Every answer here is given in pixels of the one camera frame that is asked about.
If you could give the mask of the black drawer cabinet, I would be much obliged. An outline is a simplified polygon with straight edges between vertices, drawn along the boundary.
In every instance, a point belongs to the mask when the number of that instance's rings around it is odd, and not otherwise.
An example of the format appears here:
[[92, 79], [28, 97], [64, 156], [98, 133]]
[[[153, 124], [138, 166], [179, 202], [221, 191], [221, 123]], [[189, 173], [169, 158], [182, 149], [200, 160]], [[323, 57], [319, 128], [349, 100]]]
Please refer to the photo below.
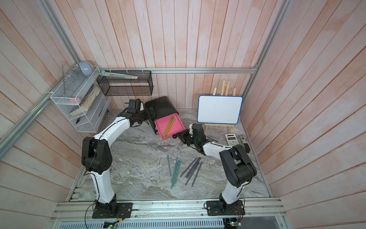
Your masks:
[[153, 99], [144, 104], [145, 109], [150, 110], [153, 108], [154, 114], [148, 118], [149, 124], [152, 126], [152, 129], [156, 135], [158, 135], [158, 131], [156, 130], [155, 120], [163, 118], [168, 115], [172, 115], [174, 113], [179, 114], [177, 109], [174, 107], [172, 102], [169, 100], [167, 96], [163, 96], [160, 98]]

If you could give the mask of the single green pencil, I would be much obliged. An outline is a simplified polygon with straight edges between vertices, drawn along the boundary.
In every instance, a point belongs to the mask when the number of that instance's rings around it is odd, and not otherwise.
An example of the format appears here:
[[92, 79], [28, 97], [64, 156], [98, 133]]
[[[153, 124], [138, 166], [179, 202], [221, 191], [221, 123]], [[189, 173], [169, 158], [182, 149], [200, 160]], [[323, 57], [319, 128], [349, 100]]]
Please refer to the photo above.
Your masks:
[[170, 158], [169, 158], [169, 155], [167, 155], [167, 163], [168, 163], [169, 176], [170, 176], [170, 178], [172, 178], [172, 172], [171, 172], [171, 166], [170, 166]]

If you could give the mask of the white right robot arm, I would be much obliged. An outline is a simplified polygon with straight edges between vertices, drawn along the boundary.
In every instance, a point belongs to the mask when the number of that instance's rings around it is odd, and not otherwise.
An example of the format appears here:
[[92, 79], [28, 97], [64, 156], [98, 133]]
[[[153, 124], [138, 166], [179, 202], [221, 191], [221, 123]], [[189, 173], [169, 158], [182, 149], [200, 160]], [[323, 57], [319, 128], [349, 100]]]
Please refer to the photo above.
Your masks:
[[235, 204], [244, 186], [257, 175], [255, 165], [247, 153], [249, 145], [224, 146], [210, 141], [201, 124], [192, 124], [189, 129], [176, 135], [183, 144], [193, 146], [202, 155], [221, 160], [228, 182], [219, 199], [225, 205]]

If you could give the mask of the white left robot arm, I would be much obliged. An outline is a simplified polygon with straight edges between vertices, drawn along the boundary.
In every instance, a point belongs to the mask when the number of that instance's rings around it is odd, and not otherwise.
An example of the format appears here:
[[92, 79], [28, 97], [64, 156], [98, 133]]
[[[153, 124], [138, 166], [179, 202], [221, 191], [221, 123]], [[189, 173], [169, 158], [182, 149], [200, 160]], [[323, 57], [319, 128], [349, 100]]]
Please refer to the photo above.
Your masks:
[[138, 127], [156, 117], [153, 108], [145, 108], [140, 99], [130, 100], [129, 105], [100, 133], [86, 137], [82, 146], [82, 165], [90, 175], [96, 189], [96, 202], [109, 204], [115, 197], [110, 180], [112, 154], [110, 146], [124, 131]]

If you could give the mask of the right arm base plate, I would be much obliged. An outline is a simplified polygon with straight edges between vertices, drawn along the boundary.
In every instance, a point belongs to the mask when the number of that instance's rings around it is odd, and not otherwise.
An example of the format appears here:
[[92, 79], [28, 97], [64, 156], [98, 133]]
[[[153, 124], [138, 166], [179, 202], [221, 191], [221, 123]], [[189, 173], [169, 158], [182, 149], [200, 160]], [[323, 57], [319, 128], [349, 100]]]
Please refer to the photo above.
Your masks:
[[211, 200], [204, 204], [208, 216], [243, 216], [245, 215], [244, 204], [241, 200], [237, 200], [232, 204], [227, 204], [223, 200]]

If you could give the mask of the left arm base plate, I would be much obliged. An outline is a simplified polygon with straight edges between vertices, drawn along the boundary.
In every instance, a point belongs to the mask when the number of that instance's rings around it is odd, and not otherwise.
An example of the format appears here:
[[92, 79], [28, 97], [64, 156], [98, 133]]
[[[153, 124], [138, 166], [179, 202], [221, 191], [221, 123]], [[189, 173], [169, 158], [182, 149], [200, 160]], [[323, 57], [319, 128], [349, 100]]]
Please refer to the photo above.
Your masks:
[[96, 202], [95, 210], [93, 211], [93, 219], [125, 219], [131, 217], [133, 203], [110, 203], [103, 204]]

